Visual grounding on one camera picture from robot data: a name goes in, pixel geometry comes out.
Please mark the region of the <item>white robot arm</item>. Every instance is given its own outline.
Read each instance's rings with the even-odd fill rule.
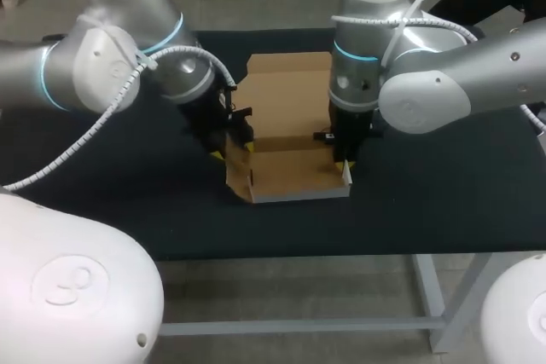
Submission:
[[[341,0],[342,17],[382,23],[338,24],[330,81],[338,136],[347,124],[368,121],[378,105],[394,127],[417,133],[542,98],[543,22],[472,45],[443,29],[385,26],[383,20],[408,18],[444,24],[418,6]],[[0,107],[102,113],[138,56],[172,45],[199,46],[169,0],[90,0],[59,43],[0,43]],[[153,76],[189,118],[225,114],[218,99],[223,81],[210,61],[169,55]],[[138,88],[135,81],[120,108]],[[160,276],[149,255],[114,228],[2,188],[0,215],[0,279],[8,283],[0,286],[0,362],[142,364],[163,313]]]
[[[142,364],[163,287],[131,237],[0,188],[0,361]]]
[[[467,44],[465,29],[422,12],[421,1],[340,0],[330,82],[338,110],[379,107],[394,128],[420,134],[544,99],[546,20]]]

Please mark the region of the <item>black table surface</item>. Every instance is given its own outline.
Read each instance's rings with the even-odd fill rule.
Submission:
[[[333,32],[199,38],[240,81],[251,53],[328,51]],[[517,108],[424,136],[388,130],[366,141],[349,199],[249,205],[224,185],[224,164],[181,131],[177,109],[146,89],[71,160],[20,194],[119,228],[157,260],[546,248],[546,161]],[[95,119],[4,112],[0,181],[40,169]]]

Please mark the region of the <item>cardboard box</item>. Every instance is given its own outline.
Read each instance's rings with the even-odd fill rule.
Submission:
[[[226,183],[253,203],[348,197],[351,172],[339,170],[332,148],[313,140],[330,126],[329,53],[253,55],[233,93],[252,107],[252,153],[228,143]]]

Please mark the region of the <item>box flap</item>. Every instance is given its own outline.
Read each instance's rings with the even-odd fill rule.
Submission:
[[[346,183],[332,160],[332,150],[254,153],[250,160],[254,196],[286,196],[298,192],[343,188]]]
[[[254,128],[256,141],[311,139],[314,132],[329,127],[330,63],[329,53],[253,55],[249,74],[232,99],[236,107],[253,108],[247,120]],[[252,72],[252,64],[266,71]]]
[[[330,64],[329,53],[253,55],[248,62],[232,101],[253,109],[247,121],[255,151],[231,142],[226,147],[226,183],[244,200],[348,195],[350,183],[335,166],[332,148],[313,141],[313,133],[330,126]]]
[[[332,57],[326,52],[252,55],[247,70],[248,74],[329,71],[331,63]]]

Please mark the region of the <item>white spiral cable wrap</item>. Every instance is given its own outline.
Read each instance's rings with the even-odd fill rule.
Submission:
[[[332,20],[338,21],[339,23],[351,23],[353,25],[390,26],[392,28],[396,28],[404,22],[404,19],[360,19],[357,17],[346,16],[332,16]],[[468,29],[447,20],[412,18],[405,19],[405,25],[406,27],[436,27],[438,29],[451,30],[459,33],[471,43],[478,41],[478,38],[475,37]]]
[[[354,25],[390,26],[394,28],[398,27],[398,25],[403,23],[403,19],[390,19],[390,20],[360,19],[357,17],[345,17],[345,16],[332,16],[332,20],[338,21],[340,23],[350,23]],[[413,26],[413,27],[437,27],[441,29],[452,30],[453,32],[457,32],[463,37],[465,37],[470,43],[474,43],[478,41],[478,38],[475,37],[468,29],[447,20],[433,20],[433,19],[424,19],[424,18],[407,19],[405,21],[405,25]],[[520,108],[521,108],[521,111],[523,111],[523,113],[529,118],[529,120],[533,124],[535,124],[542,132],[546,132],[546,124],[544,124],[539,117],[533,114],[528,106],[524,104],[524,105],[521,105]]]
[[[201,57],[208,59],[214,66],[218,68],[218,70],[222,73],[226,80],[226,84],[231,87],[235,87],[235,81],[231,77],[231,74],[229,74],[228,69],[226,66],[220,61],[215,55],[212,53],[209,53],[208,51],[204,49],[200,49],[197,47],[191,47],[191,46],[172,46],[168,47],[166,49],[162,49],[161,51],[158,51],[157,53],[154,53],[153,55],[149,56],[149,59],[151,61],[157,61],[164,55],[169,55],[171,53],[184,53],[188,55],[194,55],[195,57]],[[25,178],[21,181],[9,184],[8,186],[4,187],[8,189],[9,191],[17,191],[19,189],[22,189],[24,187],[27,187],[31,184],[33,184],[36,181],[39,181],[40,179],[44,178],[48,174],[50,174],[53,170],[61,166],[64,162],[66,162],[70,157],[72,157],[83,145],[85,145],[93,136],[96,135],[96,133],[104,126],[104,124],[113,116],[113,114],[116,112],[116,110],[119,107],[119,104],[123,101],[127,93],[129,92],[129,89],[131,88],[132,84],[137,80],[137,78],[140,77],[142,72],[148,68],[148,64],[144,61],[141,62],[135,70],[131,73],[129,76],[129,79],[125,82],[119,93],[116,95],[116,97],[113,99],[112,104],[108,107],[108,109],[104,112],[103,115],[93,124],[91,128],[85,132],[74,144],[72,144],[64,153],[59,155],[54,161],[52,161],[50,164],[46,165],[42,170],[39,170],[38,172],[32,174],[28,178]]]

